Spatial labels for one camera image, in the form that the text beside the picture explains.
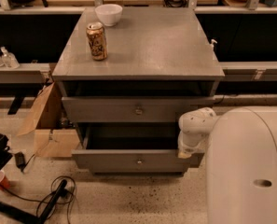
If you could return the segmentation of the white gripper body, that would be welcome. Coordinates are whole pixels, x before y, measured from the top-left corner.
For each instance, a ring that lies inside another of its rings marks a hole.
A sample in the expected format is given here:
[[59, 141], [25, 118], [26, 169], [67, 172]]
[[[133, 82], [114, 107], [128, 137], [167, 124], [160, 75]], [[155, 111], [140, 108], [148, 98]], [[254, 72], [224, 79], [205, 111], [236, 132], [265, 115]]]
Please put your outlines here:
[[201, 134], [185, 134], [178, 135], [178, 154], [179, 155], [192, 155], [199, 149], [200, 142], [203, 139]]

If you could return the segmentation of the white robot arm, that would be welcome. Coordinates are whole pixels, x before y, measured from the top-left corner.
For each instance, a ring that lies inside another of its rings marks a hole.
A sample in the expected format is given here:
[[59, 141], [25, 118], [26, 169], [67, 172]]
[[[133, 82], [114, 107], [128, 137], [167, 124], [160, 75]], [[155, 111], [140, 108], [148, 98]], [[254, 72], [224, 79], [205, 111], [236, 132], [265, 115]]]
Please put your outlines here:
[[277, 224], [277, 106], [205, 107], [178, 125], [180, 158], [207, 142], [208, 224]]

